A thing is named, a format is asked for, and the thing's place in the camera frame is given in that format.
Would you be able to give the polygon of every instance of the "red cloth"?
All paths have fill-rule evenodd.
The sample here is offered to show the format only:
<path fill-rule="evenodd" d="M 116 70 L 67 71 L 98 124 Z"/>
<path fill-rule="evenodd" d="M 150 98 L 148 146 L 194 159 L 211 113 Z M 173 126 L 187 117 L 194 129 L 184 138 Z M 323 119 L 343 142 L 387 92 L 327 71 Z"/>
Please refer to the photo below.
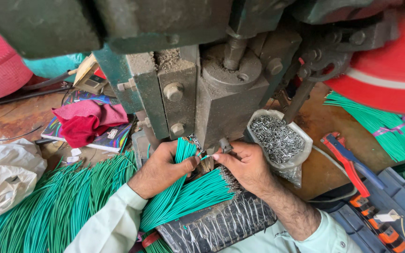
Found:
<path fill-rule="evenodd" d="M 52 111 L 62 124 L 61 134 L 74 149 L 92 143 L 95 136 L 103 134 L 109 127 L 129 122 L 120 104 L 99 105 L 93 100 L 52 108 Z"/>

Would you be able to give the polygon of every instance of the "shirt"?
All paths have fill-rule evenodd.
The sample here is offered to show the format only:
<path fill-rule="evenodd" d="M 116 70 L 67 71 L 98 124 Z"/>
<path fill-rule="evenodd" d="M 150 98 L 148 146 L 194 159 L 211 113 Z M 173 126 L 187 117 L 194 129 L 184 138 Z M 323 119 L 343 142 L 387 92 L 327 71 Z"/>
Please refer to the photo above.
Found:
<path fill-rule="evenodd" d="M 148 201 L 127 184 L 112 195 L 106 205 L 85 223 L 65 253 L 128 252 L 137 240 L 140 214 Z M 221 253 L 360 253 L 357 244 L 328 213 L 319 210 L 321 223 L 304 241 L 296 241 L 277 221 L 265 232 L 221 250 Z"/>

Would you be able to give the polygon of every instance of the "plastic bag of terminals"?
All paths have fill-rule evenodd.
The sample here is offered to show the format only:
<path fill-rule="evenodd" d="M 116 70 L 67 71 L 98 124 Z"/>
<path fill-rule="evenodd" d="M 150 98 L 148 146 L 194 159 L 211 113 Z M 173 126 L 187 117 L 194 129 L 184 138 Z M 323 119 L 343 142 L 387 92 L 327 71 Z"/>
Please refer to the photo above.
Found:
<path fill-rule="evenodd" d="M 0 144 L 0 215 L 32 193 L 46 169 L 37 145 L 26 139 Z"/>
<path fill-rule="evenodd" d="M 252 115 L 251 119 L 248 122 L 247 129 L 248 129 L 248 134 L 252 138 L 252 140 L 254 142 L 258 143 L 261 147 L 262 147 L 262 144 L 260 143 L 259 139 L 256 137 L 256 135 L 250 129 L 249 126 L 251 125 L 251 122 L 255 118 L 260 117 L 262 115 L 268 115 L 268 116 L 272 116 L 272 117 L 275 117 L 278 119 L 282 119 L 284 117 L 284 114 L 282 112 L 279 112 L 276 110 L 267 111 L 264 109 L 260 109 L 260 110 L 257 110 L 256 112 L 254 112 L 254 114 Z M 266 154 L 263 147 L 262 147 L 262 149 L 265 153 L 266 160 L 271 165 L 272 169 L 274 169 L 274 171 L 277 172 L 278 175 L 289 180 L 296 187 L 300 188 L 301 187 L 301 178 L 302 178 L 301 165 L 307 159 L 307 157 L 309 156 L 309 154 L 312 151 L 313 140 L 295 122 L 290 123 L 287 126 L 289 128 L 291 128 L 293 131 L 295 131 L 305 141 L 304 149 L 301 152 L 297 153 L 295 156 L 290 158 L 290 160 L 288 162 L 282 163 L 282 164 L 277 164 L 277 163 L 272 162 L 269 159 L 269 157 Z"/>

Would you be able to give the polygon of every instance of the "colorful notebook cover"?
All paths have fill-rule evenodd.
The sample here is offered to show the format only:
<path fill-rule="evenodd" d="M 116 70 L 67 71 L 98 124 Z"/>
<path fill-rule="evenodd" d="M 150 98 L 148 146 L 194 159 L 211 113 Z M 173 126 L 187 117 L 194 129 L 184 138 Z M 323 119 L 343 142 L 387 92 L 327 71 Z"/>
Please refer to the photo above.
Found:
<path fill-rule="evenodd" d="M 120 102 L 116 98 L 112 98 L 106 95 L 95 95 L 87 91 L 78 89 L 73 91 L 64 105 L 76 103 L 82 100 L 94 100 L 99 104 L 119 104 Z M 127 135 L 131 129 L 132 123 L 121 124 L 119 126 L 109 127 L 101 136 L 95 137 L 92 143 L 88 144 L 88 147 L 103 149 L 111 152 L 120 152 L 121 147 L 123 147 L 124 142 L 127 140 Z M 58 141 L 65 141 L 65 138 L 60 134 L 62 130 L 62 124 L 60 124 L 57 117 L 51 120 L 46 129 L 41 134 L 44 138 L 54 139 Z"/>

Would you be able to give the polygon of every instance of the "man's left hand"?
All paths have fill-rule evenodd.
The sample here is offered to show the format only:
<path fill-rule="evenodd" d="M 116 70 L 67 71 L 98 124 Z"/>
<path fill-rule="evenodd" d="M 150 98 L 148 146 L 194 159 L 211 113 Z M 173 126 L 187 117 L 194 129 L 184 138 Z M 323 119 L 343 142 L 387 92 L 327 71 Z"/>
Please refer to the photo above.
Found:
<path fill-rule="evenodd" d="M 174 164 L 177 141 L 159 145 L 143 167 L 127 182 L 127 185 L 143 199 L 163 192 L 185 174 L 193 171 L 200 158 L 192 156 Z"/>

